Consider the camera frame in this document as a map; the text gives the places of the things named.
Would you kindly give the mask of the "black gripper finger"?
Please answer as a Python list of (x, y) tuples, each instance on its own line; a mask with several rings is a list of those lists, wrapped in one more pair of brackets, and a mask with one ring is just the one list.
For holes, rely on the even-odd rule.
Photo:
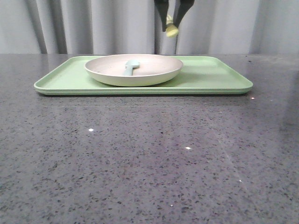
[(155, 7), (159, 13), (161, 23), (162, 23), (162, 31), (166, 31), (166, 21), (167, 21), (167, 13), (169, 8), (168, 0), (154, 0)]
[(183, 17), (194, 5), (194, 0), (177, 0), (175, 4), (173, 24), (178, 28)]

